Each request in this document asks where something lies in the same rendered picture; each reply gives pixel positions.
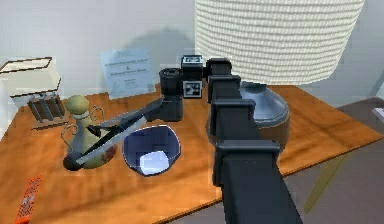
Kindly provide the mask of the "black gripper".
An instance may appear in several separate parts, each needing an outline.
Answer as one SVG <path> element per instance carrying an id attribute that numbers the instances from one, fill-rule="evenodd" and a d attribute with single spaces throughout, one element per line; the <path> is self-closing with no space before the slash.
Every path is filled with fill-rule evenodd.
<path id="1" fill-rule="evenodd" d="M 78 171 L 91 159 L 105 153 L 110 147 L 122 141 L 127 135 L 147 121 L 156 119 L 164 122 L 178 122 L 183 118 L 182 75 L 179 68 L 165 68 L 159 72 L 161 98 L 145 107 L 118 115 L 99 125 L 88 125 L 87 129 L 97 137 L 101 131 L 108 131 L 85 152 L 72 152 L 63 159 L 69 171 Z"/>

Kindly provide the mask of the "blue bowl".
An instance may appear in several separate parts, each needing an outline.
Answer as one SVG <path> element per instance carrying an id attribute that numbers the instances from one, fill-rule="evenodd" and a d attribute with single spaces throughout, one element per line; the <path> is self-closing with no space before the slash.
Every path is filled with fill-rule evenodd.
<path id="1" fill-rule="evenodd" d="M 127 166 L 144 177 L 168 171 L 181 155 L 179 138 L 167 125 L 145 127 L 124 139 L 122 154 Z"/>

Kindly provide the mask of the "beige green stoppered vase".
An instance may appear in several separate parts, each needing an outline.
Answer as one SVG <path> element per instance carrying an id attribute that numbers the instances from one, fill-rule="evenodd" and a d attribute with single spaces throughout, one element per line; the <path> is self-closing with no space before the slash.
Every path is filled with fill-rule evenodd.
<path id="1" fill-rule="evenodd" d="M 101 120 L 104 120 L 104 109 L 94 105 L 93 109 L 89 110 L 89 101 L 82 95 L 69 97 L 65 103 L 65 108 L 75 120 L 74 124 L 66 125 L 61 132 L 61 139 L 67 147 L 67 155 L 84 153 L 99 140 L 87 129 L 87 126 L 95 124 L 97 120 L 95 112 L 100 112 Z"/>

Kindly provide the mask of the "pale blue framed certificate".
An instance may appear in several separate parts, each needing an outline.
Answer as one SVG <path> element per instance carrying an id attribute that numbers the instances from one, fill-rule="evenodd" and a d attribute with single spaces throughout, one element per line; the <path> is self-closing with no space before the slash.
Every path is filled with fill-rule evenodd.
<path id="1" fill-rule="evenodd" d="M 100 59 L 111 100 L 155 91 L 152 64 L 147 48 L 102 52 Z"/>

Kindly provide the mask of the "white box on slatted stand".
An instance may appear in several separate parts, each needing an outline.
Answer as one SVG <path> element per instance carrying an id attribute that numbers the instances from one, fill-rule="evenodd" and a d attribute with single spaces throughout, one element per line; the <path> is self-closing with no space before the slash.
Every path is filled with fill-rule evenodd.
<path id="1" fill-rule="evenodd" d="M 12 98 L 28 97 L 34 129 L 64 125 L 69 114 L 56 93 L 61 77 L 52 57 L 10 60 L 0 67 L 0 81 Z"/>

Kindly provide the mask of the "orange remote control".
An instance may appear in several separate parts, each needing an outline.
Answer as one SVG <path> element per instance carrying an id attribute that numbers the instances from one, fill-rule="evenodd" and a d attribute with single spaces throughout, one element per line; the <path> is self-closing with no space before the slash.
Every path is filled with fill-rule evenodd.
<path id="1" fill-rule="evenodd" d="M 28 181 L 14 224 L 30 223 L 41 182 L 41 176 L 33 177 Z"/>

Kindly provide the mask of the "white shade grey base lamp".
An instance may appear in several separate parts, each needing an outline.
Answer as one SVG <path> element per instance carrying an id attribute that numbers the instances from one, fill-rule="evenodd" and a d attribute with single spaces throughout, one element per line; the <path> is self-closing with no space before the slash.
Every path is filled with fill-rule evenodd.
<path id="1" fill-rule="evenodd" d="M 195 52 L 207 72 L 241 77 L 260 134 L 286 146 L 290 112 L 273 85 L 329 78 L 365 0 L 196 0 Z"/>

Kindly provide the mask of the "brown wooden table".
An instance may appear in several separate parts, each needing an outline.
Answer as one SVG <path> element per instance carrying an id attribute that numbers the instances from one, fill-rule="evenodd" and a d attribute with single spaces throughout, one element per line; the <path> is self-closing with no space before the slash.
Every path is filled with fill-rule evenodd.
<path id="1" fill-rule="evenodd" d="M 277 86 L 290 109 L 289 142 L 278 166 L 283 175 L 382 139 L 382 134 L 295 86 Z M 188 99 L 172 124 L 181 157 L 159 176 L 145 178 L 117 155 L 107 165 L 68 172 L 62 166 L 62 128 L 32 128 L 27 107 L 0 141 L 0 224 L 14 224 L 28 181 L 41 177 L 30 224 L 163 224 L 221 198 L 212 184 L 214 148 L 208 142 L 206 99 Z"/>

